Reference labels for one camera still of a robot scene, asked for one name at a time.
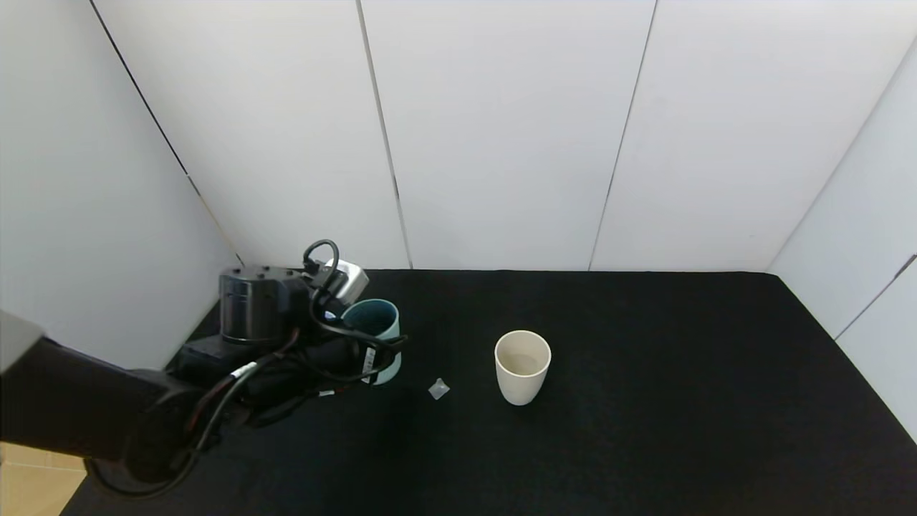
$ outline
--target white wall panel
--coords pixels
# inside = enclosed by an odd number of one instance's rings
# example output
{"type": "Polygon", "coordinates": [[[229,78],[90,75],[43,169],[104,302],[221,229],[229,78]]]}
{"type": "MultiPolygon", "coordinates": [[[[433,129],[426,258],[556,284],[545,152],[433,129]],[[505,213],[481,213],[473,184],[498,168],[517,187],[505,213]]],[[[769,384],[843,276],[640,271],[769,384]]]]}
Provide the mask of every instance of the white wall panel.
{"type": "Polygon", "coordinates": [[[244,260],[408,265],[354,2],[97,4],[244,260]]]}
{"type": "Polygon", "coordinates": [[[770,272],[836,336],[916,252],[917,42],[770,272]]]}
{"type": "Polygon", "coordinates": [[[421,268],[589,264],[651,0],[366,0],[421,268]]]}
{"type": "Polygon", "coordinates": [[[0,308],[162,367],[237,263],[89,3],[0,3],[0,308]]]}
{"type": "Polygon", "coordinates": [[[917,265],[844,332],[837,344],[917,441],[917,265]]]}
{"type": "Polygon", "coordinates": [[[917,34],[917,2],[659,0],[594,269],[767,269],[917,34]]]}

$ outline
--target small clear plastic piece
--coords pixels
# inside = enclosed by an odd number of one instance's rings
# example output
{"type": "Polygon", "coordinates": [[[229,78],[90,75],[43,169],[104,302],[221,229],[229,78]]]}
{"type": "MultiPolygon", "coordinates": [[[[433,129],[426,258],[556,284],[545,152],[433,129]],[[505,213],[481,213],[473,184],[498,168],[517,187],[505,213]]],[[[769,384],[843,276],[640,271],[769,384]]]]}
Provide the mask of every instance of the small clear plastic piece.
{"type": "Polygon", "coordinates": [[[433,399],[440,399],[449,391],[449,386],[446,385],[446,382],[444,382],[442,378],[437,378],[436,383],[433,384],[433,386],[431,386],[428,390],[430,391],[430,396],[432,396],[433,399]]]}

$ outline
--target white cup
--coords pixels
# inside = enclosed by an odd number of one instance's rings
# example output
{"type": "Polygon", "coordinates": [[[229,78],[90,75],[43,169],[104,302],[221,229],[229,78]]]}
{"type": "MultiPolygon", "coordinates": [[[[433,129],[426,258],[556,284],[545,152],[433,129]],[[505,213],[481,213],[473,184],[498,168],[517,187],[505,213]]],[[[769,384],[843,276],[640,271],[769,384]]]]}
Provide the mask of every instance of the white cup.
{"type": "Polygon", "coordinates": [[[537,333],[510,331],[497,341],[493,359],[503,397],[513,405],[527,405],[545,382],[551,347],[537,333]]]}

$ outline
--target black table surface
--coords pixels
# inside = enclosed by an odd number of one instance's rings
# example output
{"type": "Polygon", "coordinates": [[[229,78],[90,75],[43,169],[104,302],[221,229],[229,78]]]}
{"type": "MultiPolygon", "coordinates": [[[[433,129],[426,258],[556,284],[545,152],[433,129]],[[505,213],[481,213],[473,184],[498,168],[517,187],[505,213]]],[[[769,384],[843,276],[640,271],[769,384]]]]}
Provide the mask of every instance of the black table surface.
{"type": "Polygon", "coordinates": [[[64,514],[917,515],[917,445],[775,276],[370,277],[411,335],[390,385],[233,432],[161,499],[83,482],[64,514]],[[517,329],[553,352],[525,407],[494,374],[517,329]]]}

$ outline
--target white label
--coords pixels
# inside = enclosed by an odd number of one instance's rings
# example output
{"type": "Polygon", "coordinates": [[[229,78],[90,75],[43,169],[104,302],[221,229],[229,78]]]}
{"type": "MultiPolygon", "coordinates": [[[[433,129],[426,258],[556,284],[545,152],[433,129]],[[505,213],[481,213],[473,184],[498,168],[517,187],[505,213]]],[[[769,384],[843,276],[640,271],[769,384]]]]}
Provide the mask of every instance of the white label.
{"type": "MultiPolygon", "coordinates": [[[[366,358],[363,359],[363,374],[367,374],[372,370],[373,363],[376,362],[376,350],[372,348],[366,348],[366,358]]],[[[363,378],[363,383],[368,384],[370,379],[368,377],[363,378]]]]}
{"type": "Polygon", "coordinates": [[[249,369],[251,369],[254,366],[255,366],[254,362],[249,362],[229,374],[232,376],[235,376],[236,378],[239,378],[240,376],[244,375],[246,371],[248,371],[249,369]]]}

